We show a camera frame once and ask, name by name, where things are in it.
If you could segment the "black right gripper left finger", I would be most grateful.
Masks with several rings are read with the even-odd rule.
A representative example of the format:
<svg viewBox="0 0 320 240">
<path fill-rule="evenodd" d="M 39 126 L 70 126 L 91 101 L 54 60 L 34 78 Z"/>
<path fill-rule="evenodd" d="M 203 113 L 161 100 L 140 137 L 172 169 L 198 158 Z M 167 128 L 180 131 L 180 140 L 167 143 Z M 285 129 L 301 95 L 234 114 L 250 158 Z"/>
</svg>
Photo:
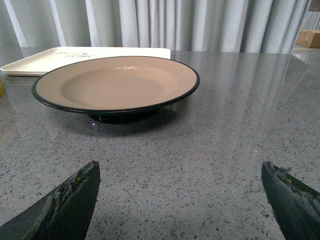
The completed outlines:
<svg viewBox="0 0 320 240">
<path fill-rule="evenodd" d="M 90 161 L 28 209 L 0 227 L 2 240 L 84 240 L 100 187 Z"/>
</svg>

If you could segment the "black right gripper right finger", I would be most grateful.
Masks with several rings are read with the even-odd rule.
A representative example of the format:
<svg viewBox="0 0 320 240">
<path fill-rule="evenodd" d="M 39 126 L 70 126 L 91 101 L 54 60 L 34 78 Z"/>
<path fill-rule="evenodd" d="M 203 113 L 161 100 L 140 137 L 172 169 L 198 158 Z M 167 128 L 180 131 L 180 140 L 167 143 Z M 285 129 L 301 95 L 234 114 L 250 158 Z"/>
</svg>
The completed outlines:
<svg viewBox="0 0 320 240">
<path fill-rule="evenodd" d="M 318 240 L 320 193 L 289 171 L 270 161 L 262 163 L 261 180 L 275 220 L 286 240 Z"/>
</svg>

